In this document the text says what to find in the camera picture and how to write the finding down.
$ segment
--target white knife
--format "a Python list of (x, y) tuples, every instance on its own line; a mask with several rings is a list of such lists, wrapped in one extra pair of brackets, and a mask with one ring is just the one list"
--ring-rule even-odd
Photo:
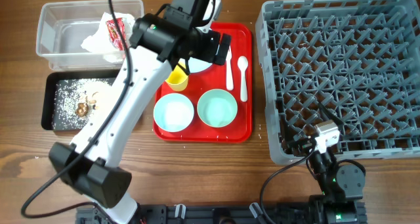
[(231, 91), (234, 89), (234, 78), (232, 77), (232, 66), (230, 61), (232, 60), (232, 50), (229, 46), (228, 54), (226, 55), (226, 88)]

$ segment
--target wood grain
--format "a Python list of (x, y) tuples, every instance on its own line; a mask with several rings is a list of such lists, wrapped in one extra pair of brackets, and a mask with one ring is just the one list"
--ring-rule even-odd
[[(0, 223), (74, 223), (74, 212), (27, 220), (20, 207), (54, 175), (47, 158), (55, 141), (68, 143), (75, 132), (43, 131), (40, 125), (47, 61), (35, 53), (37, 24), (45, 3), (78, 0), (0, 0)], [(143, 0), (145, 11), (170, 0)], [(261, 5), (269, 0), (222, 0), (222, 22), (240, 22), (255, 33)], [(264, 180), (279, 167), (270, 159), (264, 119), (264, 82), (253, 48), (254, 126), (248, 141), (218, 145), (166, 143), (152, 132), (150, 103), (125, 149), (121, 167), (133, 174), (129, 188), (141, 204), (249, 204)], [(369, 223), (418, 223), (420, 160), (362, 160)], [(275, 178), (268, 201), (305, 201), (319, 193), (304, 166)], [(31, 206), (31, 213), (85, 200), (56, 182)]]

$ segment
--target light green plate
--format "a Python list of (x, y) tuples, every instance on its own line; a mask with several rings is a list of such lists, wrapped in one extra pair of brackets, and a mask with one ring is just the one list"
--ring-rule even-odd
[(238, 104), (228, 91), (212, 89), (199, 98), (197, 113), (206, 125), (216, 128), (224, 127), (235, 119)]
[(153, 117), (157, 126), (165, 131), (182, 131), (192, 122), (194, 106), (184, 95), (170, 93), (155, 104)]

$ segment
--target spoon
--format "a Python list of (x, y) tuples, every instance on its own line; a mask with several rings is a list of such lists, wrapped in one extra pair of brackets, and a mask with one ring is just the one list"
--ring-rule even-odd
[(239, 57), (238, 68), (241, 70), (241, 101), (246, 102), (248, 101), (248, 92), (245, 72), (248, 68), (248, 60), (245, 56)]

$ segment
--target gray plastic crate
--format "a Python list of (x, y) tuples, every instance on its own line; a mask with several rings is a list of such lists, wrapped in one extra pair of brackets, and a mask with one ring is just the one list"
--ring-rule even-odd
[(267, 1), (256, 24), (271, 159), (342, 118), (338, 159), (420, 156), (420, 11), (415, 0)]

